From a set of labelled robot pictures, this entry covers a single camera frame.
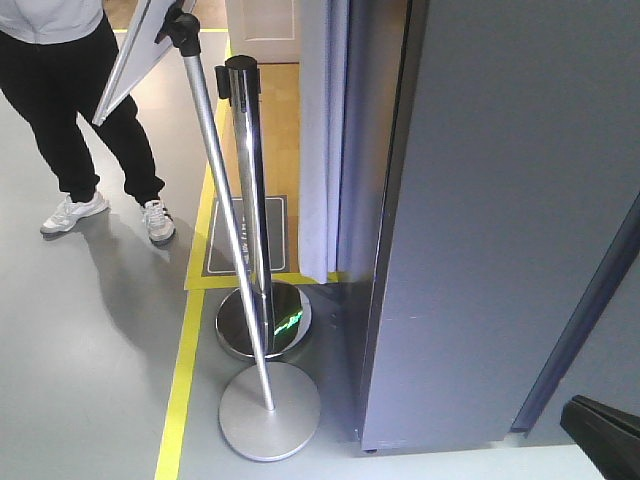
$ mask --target stanchion base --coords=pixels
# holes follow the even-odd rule
[[[311,327],[311,304],[295,285],[273,282],[275,336],[269,359],[277,358],[298,345]],[[251,338],[245,321],[240,290],[225,298],[216,317],[216,334],[222,348],[241,360],[253,360]]]
[[[287,363],[268,363],[276,405],[264,406],[254,365],[235,377],[220,401],[220,426],[229,445],[258,462],[275,462],[299,452],[320,421],[320,396],[313,380]]]

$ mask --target tilted stanchion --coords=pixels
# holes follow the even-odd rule
[[[218,94],[229,99],[233,113],[240,185],[248,240],[249,265],[267,358],[298,345],[311,326],[309,300],[297,287],[272,282],[267,235],[267,208],[262,136],[260,134],[260,73],[252,57],[237,55],[216,67]],[[250,359],[251,342],[242,322],[240,290],[225,299],[216,317],[220,343],[234,356]]]
[[[241,455],[264,462],[282,460],[302,449],[315,433],[320,419],[320,398],[315,384],[302,370],[280,362],[270,363],[267,367],[229,181],[200,60],[199,29],[198,19],[182,12],[176,2],[167,12],[159,37],[168,35],[184,58],[218,201],[229,232],[256,362],[227,386],[220,401],[220,426],[231,447]]]

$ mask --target gray cabinet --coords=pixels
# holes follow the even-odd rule
[[[364,449],[509,432],[640,189],[639,22],[633,2],[430,2],[352,333]]]

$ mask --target white sneaker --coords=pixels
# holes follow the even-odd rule
[[[149,240],[154,245],[165,245],[171,241],[176,227],[162,200],[149,200],[141,207],[142,221],[147,227]]]
[[[109,202],[100,192],[96,192],[89,202],[73,202],[71,196],[57,206],[49,218],[40,227],[40,233],[45,237],[54,237],[71,230],[84,217],[90,217],[109,208]]]

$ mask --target black object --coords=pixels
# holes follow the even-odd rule
[[[248,55],[235,55],[228,58],[224,62],[224,66],[230,70],[246,72],[247,96],[253,97],[262,93],[260,88],[260,69],[255,58]]]
[[[560,426],[607,480],[640,480],[640,417],[581,395],[562,410]]]
[[[223,65],[216,67],[216,82],[218,84],[218,97],[222,100],[231,98],[231,79],[229,70]]]
[[[200,21],[194,15],[182,11],[184,0],[174,2],[164,17],[162,28],[155,38],[156,43],[169,36],[173,46],[180,50],[183,57],[200,55]]]

